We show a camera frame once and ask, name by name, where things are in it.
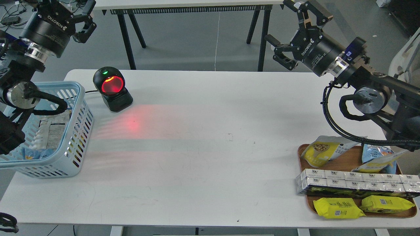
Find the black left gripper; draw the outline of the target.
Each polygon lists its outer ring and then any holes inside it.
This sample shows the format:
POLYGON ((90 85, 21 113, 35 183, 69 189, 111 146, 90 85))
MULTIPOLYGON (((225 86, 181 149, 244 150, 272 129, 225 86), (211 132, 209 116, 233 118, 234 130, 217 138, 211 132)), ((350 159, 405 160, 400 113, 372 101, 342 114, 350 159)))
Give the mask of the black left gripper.
POLYGON ((66 7, 35 7, 19 39, 26 45, 39 45, 50 55, 60 58, 71 36, 75 42, 85 43, 96 29, 91 16, 95 5, 95 0, 88 0, 78 15, 66 7), (75 32, 75 25, 79 23, 84 23, 83 28, 75 32))

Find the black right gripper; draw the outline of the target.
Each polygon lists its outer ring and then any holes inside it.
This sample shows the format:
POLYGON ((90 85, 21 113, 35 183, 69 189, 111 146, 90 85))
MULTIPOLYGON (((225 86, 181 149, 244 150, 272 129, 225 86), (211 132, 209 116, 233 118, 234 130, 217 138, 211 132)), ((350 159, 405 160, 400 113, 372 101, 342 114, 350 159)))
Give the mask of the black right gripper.
POLYGON ((289 44, 280 43, 271 34, 264 36, 272 46, 273 60, 289 71, 294 70, 298 62, 302 62, 319 77, 326 73, 338 77, 349 69, 349 63, 343 59, 345 48, 321 32, 324 25, 333 19, 325 7, 316 0, 284 0, 283 5, 297 14, 299 31, 289 44), (315 25, 312 25, 309 12, 316 17, 315 25), (288 58, 285 52, 292 52, 293 59, 288 58))

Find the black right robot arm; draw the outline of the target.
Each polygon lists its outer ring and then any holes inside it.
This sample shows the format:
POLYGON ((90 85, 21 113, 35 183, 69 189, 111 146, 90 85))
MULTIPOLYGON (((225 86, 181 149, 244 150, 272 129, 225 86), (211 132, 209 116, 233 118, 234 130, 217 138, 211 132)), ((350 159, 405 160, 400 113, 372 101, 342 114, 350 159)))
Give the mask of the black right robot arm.
POLYGON ((302 62, 317 76, 330 73, 334 80, 324 89, 324 116, 332 129, 349 140, 378 146, 419 149, 419 87, 376 71, 369 65, 366 41, 356 37, 344 47, 324 33, 323 26, 332 20, 330 12, 315 0, 284 0, 297 14, 299 28, 288 44, 268 34, 273 46, 273 60, 288 70, 302 62), (386 132, 385 140, 368 139, 339 127, 330 115, 328 99, 333 88, 353 87, 355 92, 340 98, 342 115, 354 121, 371 120, 386 132))

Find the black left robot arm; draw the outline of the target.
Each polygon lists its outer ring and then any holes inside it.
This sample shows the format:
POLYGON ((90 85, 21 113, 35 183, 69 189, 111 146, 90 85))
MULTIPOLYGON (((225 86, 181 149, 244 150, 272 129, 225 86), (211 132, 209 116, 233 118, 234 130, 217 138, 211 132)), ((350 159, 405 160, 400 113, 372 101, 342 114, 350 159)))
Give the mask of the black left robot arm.
POLYGON ((78 82, 31 81, 72 37, 85 43, 96 28, 94 0, 74 15, 58 0, 28 0, 33 15, 22 35, 1 31, 1 169, 32 178, 77 175, 94 117, 78 82))

